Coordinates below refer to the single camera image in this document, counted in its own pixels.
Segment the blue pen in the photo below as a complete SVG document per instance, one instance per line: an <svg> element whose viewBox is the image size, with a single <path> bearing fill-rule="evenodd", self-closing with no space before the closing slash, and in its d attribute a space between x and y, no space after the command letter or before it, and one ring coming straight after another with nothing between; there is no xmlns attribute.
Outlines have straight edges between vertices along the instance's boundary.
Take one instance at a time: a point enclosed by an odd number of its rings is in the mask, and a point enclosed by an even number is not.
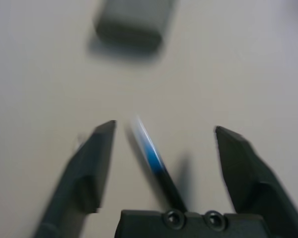
<svg viewBox="0 0 298 238"><path fill-rule="evenodd" d="M132 131L171 208L178 209L183 213L186 212L187 208L140 118L136 118L132 123Z"/></svg>

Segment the white table surface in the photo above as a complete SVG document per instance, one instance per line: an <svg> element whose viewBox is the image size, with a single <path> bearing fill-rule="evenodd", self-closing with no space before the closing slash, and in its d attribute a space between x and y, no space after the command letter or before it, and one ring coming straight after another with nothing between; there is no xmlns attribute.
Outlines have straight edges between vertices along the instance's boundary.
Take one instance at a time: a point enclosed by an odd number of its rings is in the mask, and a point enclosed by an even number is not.
<svg viewBox="0 0 298 238"><path fill-rule="evenodd" d="M103 207L84 238L114 236L121 209L162 211L124 125L143 119L188 207L231 212L213 129L243 134L298 207L298 0L181 0L152 60L88 46L100 0L0 0L0 238L30 237L78 134L118 121Z"/></svg>

